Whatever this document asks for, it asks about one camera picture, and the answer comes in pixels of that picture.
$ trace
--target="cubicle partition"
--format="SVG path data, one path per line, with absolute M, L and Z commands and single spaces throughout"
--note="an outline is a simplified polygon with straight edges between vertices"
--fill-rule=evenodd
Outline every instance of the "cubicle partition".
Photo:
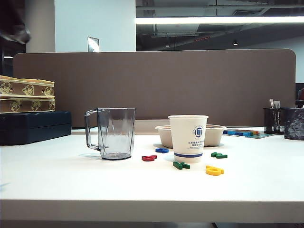
M 136 119 L 208 115 L 209 124 L 262 126 L 269 99 L 295 105 L 289 49 L 18 54 L 14 77 L 55 81 L 56 110 L 135 107 Z

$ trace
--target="cup logo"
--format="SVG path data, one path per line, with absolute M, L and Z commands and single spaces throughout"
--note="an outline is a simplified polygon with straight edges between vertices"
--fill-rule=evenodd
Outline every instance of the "cup logo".
M 197 127 L 197 128 L 195 129 L 195 131 L 194 131 L 194 134 L 195 134 L 196 137 L 200 138 L 200 137 L 202 136 L 202 134 L 203 134 L 203 129 L 202 129 L 202 127 Z

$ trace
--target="clear plastic pitcher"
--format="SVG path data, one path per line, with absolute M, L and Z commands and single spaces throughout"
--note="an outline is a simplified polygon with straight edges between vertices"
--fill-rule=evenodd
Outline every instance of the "clear plastic pitcher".
M 97 113 L 98 145 L 91 143 L 89 116 Z M 134 146 L 135 108 L 97 108 L 85 113 L 86 144 L 102 159 L 130 158 Z

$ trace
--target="stacked boxes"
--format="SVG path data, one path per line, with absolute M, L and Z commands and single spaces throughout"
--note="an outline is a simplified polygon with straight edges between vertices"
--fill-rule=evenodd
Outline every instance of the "stacked boxes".
M 54 110 L 54 82 L 0 75 L 0 114 Z

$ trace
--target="pen holder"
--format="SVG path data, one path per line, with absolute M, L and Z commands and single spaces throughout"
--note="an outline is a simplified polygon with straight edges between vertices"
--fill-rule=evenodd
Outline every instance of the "pen holder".
M 284 134 L 287 109 L 264 108 L 264 133 Z
M 304 108 L 290 108 L 287 110 L 284 138 L 304 140 Z

